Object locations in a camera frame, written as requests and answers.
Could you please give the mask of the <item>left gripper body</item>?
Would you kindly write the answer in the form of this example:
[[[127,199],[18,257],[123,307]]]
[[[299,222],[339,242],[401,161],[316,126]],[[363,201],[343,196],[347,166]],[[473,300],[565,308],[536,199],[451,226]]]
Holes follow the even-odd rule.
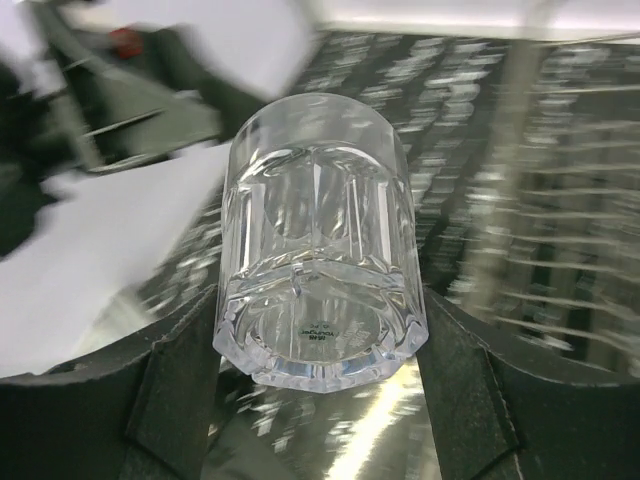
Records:
[[[65,86],[52,110],[84,170],[115,173],[166,160],[184,147],[215,139],[218,113],[153,75],[131,30],[76,26],[53,1],[29,12]]]

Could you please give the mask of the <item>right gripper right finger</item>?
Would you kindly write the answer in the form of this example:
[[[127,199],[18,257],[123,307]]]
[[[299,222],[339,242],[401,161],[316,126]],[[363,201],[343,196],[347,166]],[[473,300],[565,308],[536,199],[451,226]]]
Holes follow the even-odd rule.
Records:
[[[638,478],[638,380],[424,299],[417,360],[443,478]]]

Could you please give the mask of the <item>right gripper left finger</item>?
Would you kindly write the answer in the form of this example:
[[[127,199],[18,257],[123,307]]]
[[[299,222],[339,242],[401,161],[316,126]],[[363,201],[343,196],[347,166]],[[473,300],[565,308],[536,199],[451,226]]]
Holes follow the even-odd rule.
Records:
[[[197,479],[220,357],[210,287],[42,375],[1,381],[4,479]]]

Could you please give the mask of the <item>clear glass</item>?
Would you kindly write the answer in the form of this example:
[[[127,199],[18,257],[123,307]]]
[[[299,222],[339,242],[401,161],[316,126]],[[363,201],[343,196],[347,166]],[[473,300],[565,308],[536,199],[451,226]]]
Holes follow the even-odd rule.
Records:
[[[331,393],[427,341],[406,155],[371,107],[289,96],[232,142],[214,348],[255,382]]]

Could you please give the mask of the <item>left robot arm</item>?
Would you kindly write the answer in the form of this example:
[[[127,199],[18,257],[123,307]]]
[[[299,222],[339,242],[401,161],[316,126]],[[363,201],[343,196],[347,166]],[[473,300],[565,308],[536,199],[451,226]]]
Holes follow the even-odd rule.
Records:
[[[1,68],[1,251],[34,232],[52,202],[42,182],[69,165],[110,175],[227,138],[234,91],[196,58],[182,27],[97,27],[76,1],[28,1],[43,56],[62,78],[48,95]]]

